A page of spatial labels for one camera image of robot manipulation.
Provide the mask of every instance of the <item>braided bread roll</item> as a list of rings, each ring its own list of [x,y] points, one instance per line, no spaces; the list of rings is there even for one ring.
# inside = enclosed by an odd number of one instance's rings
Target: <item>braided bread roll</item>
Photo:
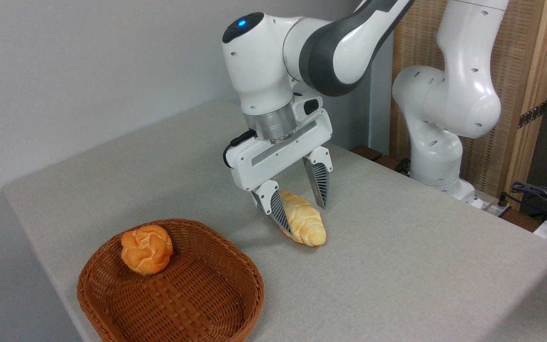
[[[168,264],[172,241],[162,227],[149,225],[122,236],[122,260],[136,273],[152,275]]]
[[[280,198],[292,232],[289,235],[286,229],[280,228],[284,235],[310,247],[322,245],[326,241],[326,231],[318,210],[293,193],[280,190]]]

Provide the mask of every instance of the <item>brown wicker basket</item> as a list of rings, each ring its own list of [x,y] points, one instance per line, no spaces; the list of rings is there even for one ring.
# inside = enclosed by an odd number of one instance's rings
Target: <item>brown wicker basket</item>
[[[104,341],[243,341],[263,307],[263,279],[221,234],[188,219],[160,219],[174,254],[155,275],[122,261],[123,234],[88,260],[77,284],[83,312]]]

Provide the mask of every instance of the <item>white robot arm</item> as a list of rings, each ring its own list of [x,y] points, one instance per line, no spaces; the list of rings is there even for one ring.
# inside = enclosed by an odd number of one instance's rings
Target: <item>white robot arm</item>
[[[507,6],[508,0],[449,0],[436,36],[445,70],[408,67],[392,88],[411,138],[411,177],[477,207],[473,186],[459,178],[458,136],[479,138],[499,119],[490,57]]]
[[[322,98],[293,92],[305,82],[324,95],[349,93],[414,0],[363,0],[334,22],[251,13],[225,31],[222,47],[229,76],[250,128],[224,152],[236,185],[256,206],[289,230],[271,178],[303,158],[321,207],[332,163],[322,143],[332,127]]]

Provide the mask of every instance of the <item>wooden furniture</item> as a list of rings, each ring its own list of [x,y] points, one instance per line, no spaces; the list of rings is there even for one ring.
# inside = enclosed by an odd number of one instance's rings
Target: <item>wooden furniture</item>
[[[416,0],[394,35],[393,77],[405,67],[443,69],[436,33],[447,0]],[[494,197],[526,181],[547,99],[547,0],[510,0],[493,48],[491,72],[500,96],[499,123],[479,139],[462,138],[461,177]],[[397,104],[391,110],[389,154],[410,158]]]

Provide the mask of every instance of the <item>round bread roll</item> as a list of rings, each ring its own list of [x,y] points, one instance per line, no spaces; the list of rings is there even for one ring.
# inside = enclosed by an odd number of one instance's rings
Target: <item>round bread roll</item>
[[[122,260],[136,273],[152,275],[168,264],[172,241],[162,227],[149,225],[122,236]]]

